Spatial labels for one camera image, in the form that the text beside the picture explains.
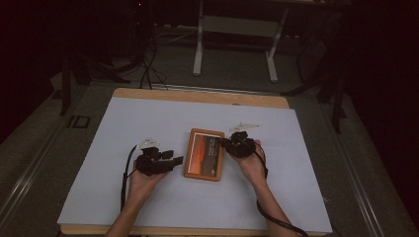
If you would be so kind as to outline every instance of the dark wall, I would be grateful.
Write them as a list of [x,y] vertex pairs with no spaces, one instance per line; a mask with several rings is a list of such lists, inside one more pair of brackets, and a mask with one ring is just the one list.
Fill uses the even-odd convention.
[[140,45],[133,24],[144,8],[133,16],[130,4],[135,2],[18,0],[2,5],[0,143],[53,93],[49,78],[61,71],[64,53],[81,52],[108,64],[112,56],[143,53],[150,31],[141,18],[139,28],[147,37]]
[[0,142],[52,93],[48,78],[60,66],[48,22],[59,10],[54,1],[8,1],[0,10]]
[[347,92],[419,227],[419,2],[360,5],[363,44]]

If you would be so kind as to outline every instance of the white paper sheet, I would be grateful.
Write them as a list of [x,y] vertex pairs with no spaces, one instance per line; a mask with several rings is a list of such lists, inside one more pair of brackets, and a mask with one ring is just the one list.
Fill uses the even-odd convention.
[[[68,194],[59,224],[111,225],[120,212],[126,158],[147,136],[160,151],[186,157],[192,128],[224,131],[240,122],[267,155],[268,183],[293,223],[305,231],[331,232],[329,218],[293,110],[112,98]],[[134,152],[132,159],[140,155]],[[266,229],[254,192],[238,165],[224,155],[219,182],[187,179],[175,167],[141,210],[135,225]]]

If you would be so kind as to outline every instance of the cable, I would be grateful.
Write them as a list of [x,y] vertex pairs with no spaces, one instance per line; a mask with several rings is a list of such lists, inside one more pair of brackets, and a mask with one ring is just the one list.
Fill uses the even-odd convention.
[[189,32],[189,33],[184,34],[184,35],[182,35],[182,36],[179,36],[179,37],[177,37],[177,38],[170,39],[170,40],[168,40],[168,41],[158,42],[158,44],[167,44],[167,43],[170,43],[170,42],[173,42],[173,41],[176,41],[176,40],[180,40],[181,38],[185,38],[185,37],[187,37],[187,36],[190,36],[191,34],[193,34],[193,33],[195,33],[195,32],[196,32],[196,31],[192,31],[192,32]]
[[133,171],[128,175],[129,163],[132,153],[136,150],[136,145],[132,147],[131,151],[129,152],[128,158],[126,160],[126,171],[124,172],[123,177],[123,187],[121,188],[121,210],[123,210],[124,205],[126,205],[126,180],[127,178],[133,173]]
[[[263,156],[265,157],[265,160],[261,157],[261,155],[259,155],[257,152],[256,152],[256,150],[255,151],[253,151],[253,153],[254,154],[256,154],[256,156],[259,158],[259,160],[261,161],[261,163],[262,163],[262,165],[264,166],[264,169],[265,169],[265,179],[266,178],[268,178],[268,169],[266,168],[266,155],[265,155],[265,151],[263,150],[263,148],[262,148],[262,146],[261,145],[259,145],[257,142],[255,142],[255,144],[256,145],[258,145],[260,148],[261,148],[261,151],[263,152]],[[263,208],[262,208],[262,206],[260,205],[260,203],[259,203],[259,201],[258,200],[256,200],[256,206],[258,207],[258,210],[259,210],[259,212],[265,217],[265,218],[267,218],[268,220],[270,220],[270,221],[272,221],[272,222],[274,222],[274,223],[276,223],[276,224],[278,224],[278,225],[280,225],[280,226],[282,226],[282,227],[284,227],[284,228],[287,228],[287,229],[290,229],[290,230],[292,230],[292,231],[294,231],[294,232],[296,232],[296,233],[298,233],[298,234],[300,234],[301,236],[303,236],[303,237],[308,237],[308,234],[307,233],[305,233],[305,231],[303,231],[302,229],[300,229],[300,228],[298,228],[298,227],[295,227],[295,226],[293,226],[293,225],[291,225],[291,224],[288,224],[288,223],[286,223],[286,222],[283,222],[282,220],[280,220],[280,219],[277,219],[277,218],[275,218],[275,217],[272,217],[271,215],[269,215],[268,213],[266,213],[264,210],[263,210]]]

